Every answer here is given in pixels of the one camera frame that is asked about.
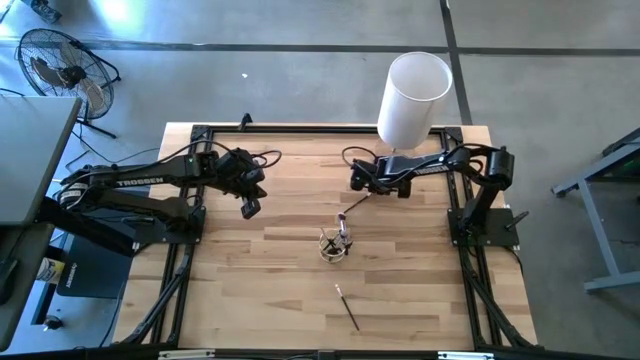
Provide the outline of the black aluminium table frame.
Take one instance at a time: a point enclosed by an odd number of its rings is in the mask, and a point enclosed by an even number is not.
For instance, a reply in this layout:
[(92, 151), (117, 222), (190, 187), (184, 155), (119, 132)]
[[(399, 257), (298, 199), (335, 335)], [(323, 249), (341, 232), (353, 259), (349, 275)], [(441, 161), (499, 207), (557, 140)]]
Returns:
[(170, 299), (159, 338), (141, 342), (132, 333), (181, 256), (162, 244), (137, 255), (110, 347), (113, 358), (175, 348), (257, 357), (537, 348), (523, 277), (510, 252), (470, 254), (478, 279), (490, 285), (507, 318), (506, 330), (463, 276), (463, 252), (451, 243), (447, 212), (475, 195), (476, 185), (439, 174), (416, 179), (407, 199), (371, 196), (345, 214), (353, 241), (348, 255), (328, 263), (320, 256), (321, 228), (339, 229), (338, 214), (366, 195), (350, 189), (342, 153), (387, 154), (375, 127), (251, 124), (240, 132), (220, 123), (213, 136), (227, 148), (281, 152), (266, 172), (261, 211), (243, 219), (236, 198), (204, 191), (203, 236), (185, 293)]

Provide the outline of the dark blue box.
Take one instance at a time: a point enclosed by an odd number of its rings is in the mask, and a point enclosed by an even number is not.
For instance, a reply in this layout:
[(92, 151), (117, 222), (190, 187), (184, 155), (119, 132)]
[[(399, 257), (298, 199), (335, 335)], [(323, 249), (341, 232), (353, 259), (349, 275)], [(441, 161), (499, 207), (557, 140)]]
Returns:
[(48, 24), (54, 24), (62, 17), (62, 14), (59, 11), (49, 6), (48, 0), (21, 1)]

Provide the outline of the black floor fan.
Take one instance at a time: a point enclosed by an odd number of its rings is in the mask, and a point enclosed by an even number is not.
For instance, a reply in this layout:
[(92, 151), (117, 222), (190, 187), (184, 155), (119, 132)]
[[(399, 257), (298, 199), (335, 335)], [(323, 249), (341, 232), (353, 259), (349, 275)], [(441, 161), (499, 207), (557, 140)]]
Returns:
[(93, 124), (114, 103), (114, 84), (121, 80), (116, 66), (75, 37), (46, 28), (25, 32), (16, 47), (15, 59), (38, 95), (80, 99), (76, 122), (111, 139), (117, 137)]

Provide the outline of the silver metal bracket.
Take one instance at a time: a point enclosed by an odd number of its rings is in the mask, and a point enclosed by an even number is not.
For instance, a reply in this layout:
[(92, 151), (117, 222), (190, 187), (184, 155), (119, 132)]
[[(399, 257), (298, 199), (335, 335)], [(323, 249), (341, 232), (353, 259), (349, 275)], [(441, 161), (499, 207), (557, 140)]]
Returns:
[(439, 351), (438, 360), (495, 360), (493, 353), (471, 351)]
[(157, 360), (208, 360), (215, 357), (212, 349), (174, 349), (160, 351)]

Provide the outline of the grey desk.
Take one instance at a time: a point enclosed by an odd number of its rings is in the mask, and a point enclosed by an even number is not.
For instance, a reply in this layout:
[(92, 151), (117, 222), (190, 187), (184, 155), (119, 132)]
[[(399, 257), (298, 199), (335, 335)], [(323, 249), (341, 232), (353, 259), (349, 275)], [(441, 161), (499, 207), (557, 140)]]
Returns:
[(9, 348), (54, 226), (36, 215), (82, 101), (0, 95), (0, 352)]

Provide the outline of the black computer case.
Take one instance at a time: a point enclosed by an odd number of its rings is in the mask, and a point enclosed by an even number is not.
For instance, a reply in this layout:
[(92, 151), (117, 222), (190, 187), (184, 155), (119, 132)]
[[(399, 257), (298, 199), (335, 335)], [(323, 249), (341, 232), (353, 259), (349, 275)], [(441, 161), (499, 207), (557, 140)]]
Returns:
[(94, 242), (56, 227), (65, 234), (61, 258), (65, 264), (56, 292), (63, 297), (115, 299), (128, 279), (134, 258), (108, 250)]

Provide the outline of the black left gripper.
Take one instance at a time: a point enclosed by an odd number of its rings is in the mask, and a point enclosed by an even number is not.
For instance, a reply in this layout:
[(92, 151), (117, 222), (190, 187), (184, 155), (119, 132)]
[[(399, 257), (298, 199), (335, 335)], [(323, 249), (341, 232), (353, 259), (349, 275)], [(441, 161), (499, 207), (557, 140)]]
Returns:
[(231, 191), (234, 195), (243, 197), (241, 214), (244, 219), (251, 219), (261, 211), (258, 199), (267, 196), (267, 192), (259, 185), (265, 179), (261, 165), (244, 149), (233, 149)]

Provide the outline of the white shade wooden table lamp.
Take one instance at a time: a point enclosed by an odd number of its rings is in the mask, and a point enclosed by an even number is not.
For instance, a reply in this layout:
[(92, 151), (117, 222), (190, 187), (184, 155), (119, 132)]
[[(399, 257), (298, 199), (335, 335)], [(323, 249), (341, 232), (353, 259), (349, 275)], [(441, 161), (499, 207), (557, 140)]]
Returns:
[(427, 137), (453, 85), (448, 64), (426, 52), (399, 55), (389, 66), (377, 119), (381, 140), (413, 149)]

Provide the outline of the grey metal table frame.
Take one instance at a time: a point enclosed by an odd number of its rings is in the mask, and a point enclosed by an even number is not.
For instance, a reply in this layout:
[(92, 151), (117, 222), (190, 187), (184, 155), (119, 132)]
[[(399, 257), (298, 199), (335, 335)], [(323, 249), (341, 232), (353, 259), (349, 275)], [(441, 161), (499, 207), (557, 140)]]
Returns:
[(580, 194), (608, 272), (585, 282), (584, 290), (640, 285), (640, 270), (621, 269), (612, 248), (614, 243), (640, 246), (640, 127), (551, 188), (557, 198), (574, 190)]

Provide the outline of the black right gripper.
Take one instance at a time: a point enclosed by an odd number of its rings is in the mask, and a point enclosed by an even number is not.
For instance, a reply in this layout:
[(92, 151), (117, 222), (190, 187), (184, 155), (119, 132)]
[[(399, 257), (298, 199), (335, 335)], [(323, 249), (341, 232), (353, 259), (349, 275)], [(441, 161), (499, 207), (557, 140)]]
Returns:
[(399, 198), (409, 198), (411, 196), (412, 183), (410, 180), (402, 180), (395, 183), (396, 175), (391, 174), (392, 159), (390, 157), (375, 157), (373, 160), (375, 167), (370, 172), (361, 160), (354, 160), (351, 164), (350, 187), (354, 191), (362, 191), (368, 187), (371, 193), (377, 195), (390, 195), (398, 191)]

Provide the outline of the black desk crossbar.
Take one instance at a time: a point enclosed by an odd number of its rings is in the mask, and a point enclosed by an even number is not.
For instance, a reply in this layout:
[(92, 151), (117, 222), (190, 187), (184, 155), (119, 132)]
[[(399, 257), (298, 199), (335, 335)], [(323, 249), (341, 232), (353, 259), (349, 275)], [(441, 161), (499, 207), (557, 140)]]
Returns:
[(133, 239), (130, 236), (97, 220), (65, 210), (49, 197), (43, 199), (34, 221), (53, 224), (56, 228), (83, 237), (114, 253), (127, 257), (134, 255)]

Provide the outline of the yellow white package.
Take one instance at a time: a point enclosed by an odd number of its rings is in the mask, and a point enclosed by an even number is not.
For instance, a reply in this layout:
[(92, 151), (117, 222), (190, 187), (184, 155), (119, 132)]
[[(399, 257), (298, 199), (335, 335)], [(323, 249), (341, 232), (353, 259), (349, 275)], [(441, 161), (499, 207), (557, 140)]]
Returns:
[(64, 271), (65, 263), (44, 257), (36, 274), (36, 280), (57, 285)]

